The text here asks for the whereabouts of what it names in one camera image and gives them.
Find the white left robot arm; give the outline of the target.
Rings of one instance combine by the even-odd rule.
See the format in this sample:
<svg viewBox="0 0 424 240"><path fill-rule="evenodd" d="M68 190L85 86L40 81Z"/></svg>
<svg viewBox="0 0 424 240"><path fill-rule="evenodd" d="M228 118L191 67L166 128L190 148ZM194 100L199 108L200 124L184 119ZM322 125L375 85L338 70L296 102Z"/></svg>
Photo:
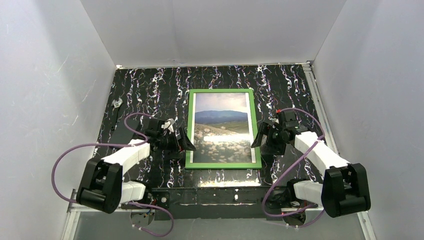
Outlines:
<svg viewBox="0 0 424 240"><path fill-rule="evenodd" d="M196 150L187 131L177 127L172 118L150 119L143 134L147 140L132 139L128 147L86 163L76 194L78 204L111 214L121 204L142 200L146 185L140 181L125 182L125 173L156 150L165 151L170 160L182 158L185 151Z"/></svg>

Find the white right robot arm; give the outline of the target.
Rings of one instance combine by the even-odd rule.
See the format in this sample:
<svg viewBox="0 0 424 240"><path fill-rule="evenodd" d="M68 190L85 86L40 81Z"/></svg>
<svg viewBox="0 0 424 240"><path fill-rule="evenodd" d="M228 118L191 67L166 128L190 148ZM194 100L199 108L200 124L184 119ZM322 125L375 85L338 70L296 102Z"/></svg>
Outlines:
<svg viewBox="0 0 424 240"><path fill-rule="evenodd" d="M268 204L282 207L294 202L306 202L306 210L314 205L332 218L366 212L371 209L368 176L360 163L350 163L328 147L323 139L297 120L297 108L276 111L274 121L262 121L251 144L252 148L264 147L269 155L283 155L288 145L302 153L300 161L308 159L323 175L323 182L292 179L282 193L268 200L272 191L282 180L281 175L266 192L262 207Z"/></svg>

